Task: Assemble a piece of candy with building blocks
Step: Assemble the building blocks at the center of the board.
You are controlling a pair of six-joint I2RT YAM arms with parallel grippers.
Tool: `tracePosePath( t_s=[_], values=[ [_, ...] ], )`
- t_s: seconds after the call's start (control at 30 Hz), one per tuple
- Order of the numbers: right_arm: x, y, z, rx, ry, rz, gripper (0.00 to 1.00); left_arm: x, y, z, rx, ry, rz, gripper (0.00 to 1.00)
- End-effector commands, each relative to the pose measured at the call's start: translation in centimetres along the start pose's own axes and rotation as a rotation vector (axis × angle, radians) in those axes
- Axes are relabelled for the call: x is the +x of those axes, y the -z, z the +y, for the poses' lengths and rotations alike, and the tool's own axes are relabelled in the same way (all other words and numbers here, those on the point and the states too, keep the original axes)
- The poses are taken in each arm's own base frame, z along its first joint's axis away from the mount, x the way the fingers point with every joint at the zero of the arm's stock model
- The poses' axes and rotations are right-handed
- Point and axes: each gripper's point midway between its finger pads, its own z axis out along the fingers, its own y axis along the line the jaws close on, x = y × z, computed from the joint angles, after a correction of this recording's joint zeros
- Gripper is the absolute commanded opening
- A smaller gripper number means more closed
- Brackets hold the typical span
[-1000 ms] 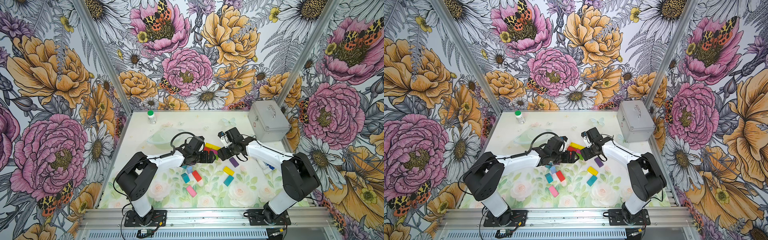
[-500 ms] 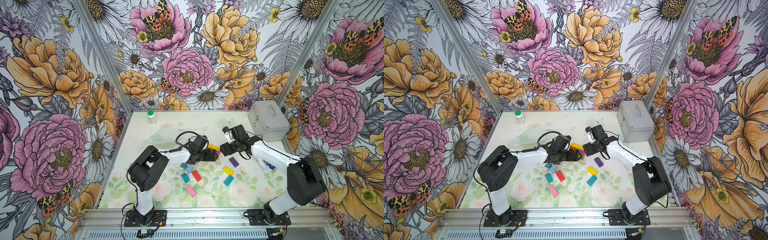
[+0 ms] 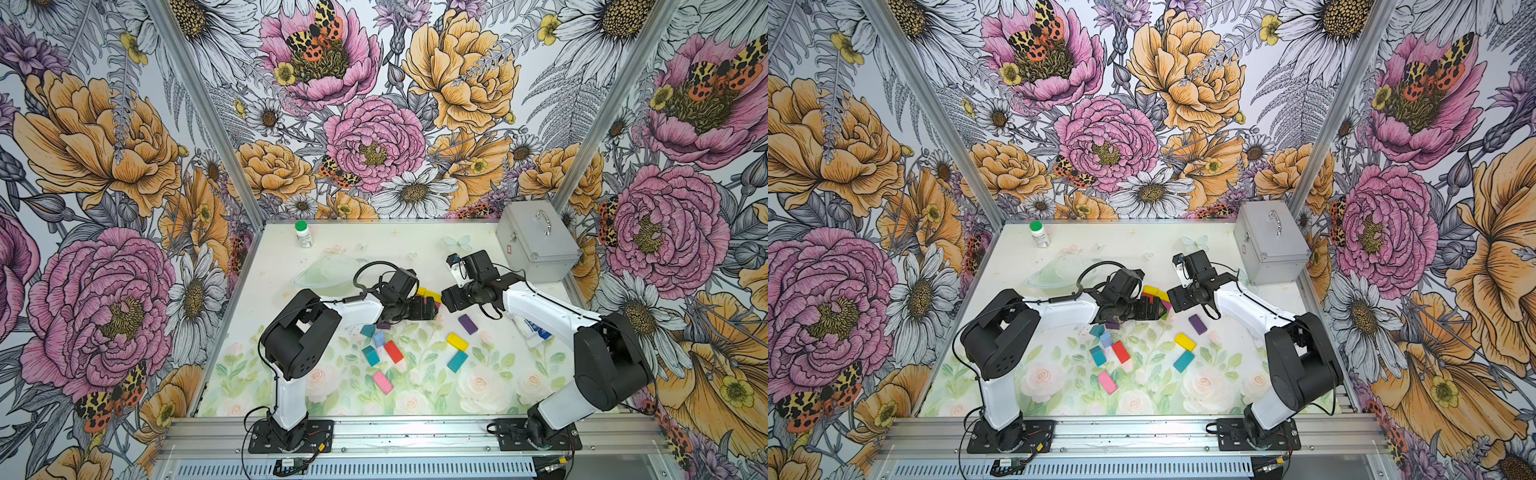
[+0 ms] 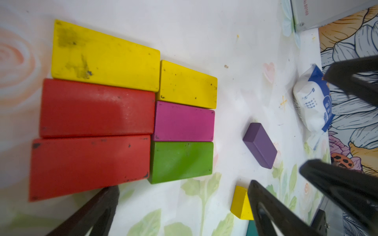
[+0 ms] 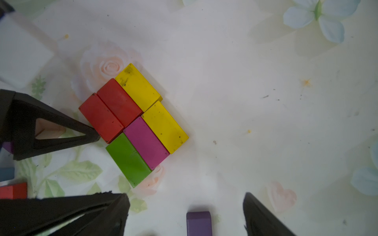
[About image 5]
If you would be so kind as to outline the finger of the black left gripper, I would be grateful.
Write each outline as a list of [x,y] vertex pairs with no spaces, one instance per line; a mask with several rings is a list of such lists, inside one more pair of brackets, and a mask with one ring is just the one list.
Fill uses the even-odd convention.
[[99,139],[94,128],[30,95],[1,90],[1,144],[11,144],[14,160],[85,145]]
[[88,195],[1,200],[1,235],[35,236],[83,216]]

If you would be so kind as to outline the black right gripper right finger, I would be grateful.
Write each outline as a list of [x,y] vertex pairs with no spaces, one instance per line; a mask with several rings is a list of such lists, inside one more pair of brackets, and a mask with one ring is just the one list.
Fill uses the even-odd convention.
[[250,192],[245,194],[243,213],[248,236],[295,236]]

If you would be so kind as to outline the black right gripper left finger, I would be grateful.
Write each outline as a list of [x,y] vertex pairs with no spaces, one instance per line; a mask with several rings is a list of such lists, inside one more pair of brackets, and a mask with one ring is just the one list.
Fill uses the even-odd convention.
[[88,195],[83,216],[52,233],[52,236],[122,236],[129,215],[127,194]]

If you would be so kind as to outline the red block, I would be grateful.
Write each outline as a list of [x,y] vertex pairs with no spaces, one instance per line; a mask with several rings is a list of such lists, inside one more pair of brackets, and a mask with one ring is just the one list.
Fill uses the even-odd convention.
[[18,183],[2,186],[0,188],[0,199],[26,199],[28,197],[27,183]]
[[79,107],[79,111],[97,131],[100,137],[108,144],[110,144],[124,128],[96,93],[90,95]]
[[128,127],[143,112],[134,100],[115,80],[109,80],[98,91],[97,95],[115,115],[124,128]]

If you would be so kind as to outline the natural wood triangle block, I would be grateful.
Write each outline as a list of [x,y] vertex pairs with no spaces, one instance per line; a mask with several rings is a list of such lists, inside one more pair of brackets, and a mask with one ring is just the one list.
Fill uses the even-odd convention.
[[35,138],[38,140],[57,139],[66,132],[66,128],[44,119],[37,119],[35,123]]

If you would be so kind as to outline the green block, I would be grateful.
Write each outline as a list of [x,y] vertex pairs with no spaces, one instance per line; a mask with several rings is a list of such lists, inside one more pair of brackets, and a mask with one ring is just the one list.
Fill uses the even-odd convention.
[[151,174],[152,170],[124,133],[115,138],[106,150],[133,188]]

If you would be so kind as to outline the magenta block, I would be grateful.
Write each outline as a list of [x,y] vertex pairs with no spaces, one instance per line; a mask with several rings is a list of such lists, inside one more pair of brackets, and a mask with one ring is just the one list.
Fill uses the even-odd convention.
[[142,117],[126,127],[124,134],[152,171],[170,155]]

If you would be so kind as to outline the yellow block long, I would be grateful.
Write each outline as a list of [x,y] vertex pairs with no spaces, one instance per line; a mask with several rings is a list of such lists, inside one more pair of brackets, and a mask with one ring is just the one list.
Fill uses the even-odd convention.
[[133,64],[129,64],[115,80],[143,112],[162,101],[162,96]]

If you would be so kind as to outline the purple triangle block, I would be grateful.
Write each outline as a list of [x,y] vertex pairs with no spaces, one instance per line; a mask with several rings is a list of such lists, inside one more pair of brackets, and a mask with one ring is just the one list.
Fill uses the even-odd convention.
[[12,142],[4,142],[2,148],[7,150],[9,153],[13,154],[13,145]]

